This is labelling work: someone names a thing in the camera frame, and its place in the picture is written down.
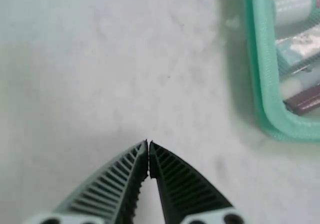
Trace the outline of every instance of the screw hole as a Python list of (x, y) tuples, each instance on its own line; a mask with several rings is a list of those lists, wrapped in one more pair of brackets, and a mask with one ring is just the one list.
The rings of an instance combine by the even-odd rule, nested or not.
[(50, 218), (43, 221), (41, 224), (60, 224), (60, 220), (58, 218)]
[(206, 224), (206, 223), (203, 221), (200, 221), (200, 220), (194, 220), (194, 221), (189, 222), (189, 224)]
[(244, 224), (243, 219), (236, 214), (228, 214), (224, 217), (225, 224)]

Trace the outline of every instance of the green plastic container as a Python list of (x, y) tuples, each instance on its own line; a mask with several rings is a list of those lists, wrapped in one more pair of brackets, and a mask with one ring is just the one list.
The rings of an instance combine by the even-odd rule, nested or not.
[(275, 5), (272, 0), (244, 0), (244, 8), (255, 110), (261, 128), (282, 141), (320, 141), (319, 109), (298, 116), (283, 102)]

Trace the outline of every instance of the small bottle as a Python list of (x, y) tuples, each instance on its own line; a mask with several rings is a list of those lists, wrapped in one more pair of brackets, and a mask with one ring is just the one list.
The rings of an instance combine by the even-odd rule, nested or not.
[(296, 96), (286, 100), (285, 105), (288, 110), (303, 115), (320, 107), (320, 86), (309, 88)]
[(275, 46), (280, 73), (314, 59), (320, 56), (320, 24), (295, 36), (276, 40)]
[(273, 0), (273, 9), (275, 26), (320, 19), (320, 0)]
[(311, 70), (302, 70), (280, 83), (282, 100), (290, 99), (302, 91), (318, 85), (319, 83), (320, 65), (312, 68)]

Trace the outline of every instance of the white table surface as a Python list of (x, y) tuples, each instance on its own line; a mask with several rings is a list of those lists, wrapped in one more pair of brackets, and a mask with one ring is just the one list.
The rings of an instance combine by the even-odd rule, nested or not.
[[(50, 211), (148, 138), (255, 224), (320, 223), (320, 146), (255, 124), (241, 0), (0, 0), (0, 217)], [(155, 181), (136, 223), (163, 224)]]

